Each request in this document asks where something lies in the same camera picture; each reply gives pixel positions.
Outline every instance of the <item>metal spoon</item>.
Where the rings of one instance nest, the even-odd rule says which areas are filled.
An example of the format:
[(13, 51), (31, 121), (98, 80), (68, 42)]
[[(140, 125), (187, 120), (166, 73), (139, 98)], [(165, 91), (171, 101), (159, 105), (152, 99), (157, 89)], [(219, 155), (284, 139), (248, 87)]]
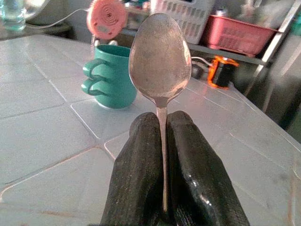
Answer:
[(129, 74), (135, 87), (157, 107), (163, 155), (163, 212), (167, 214), (167, 104), (185, 89), (191, 76), (190, 51), (173, 18), (153, 14), (140, 25), (129, 56)]

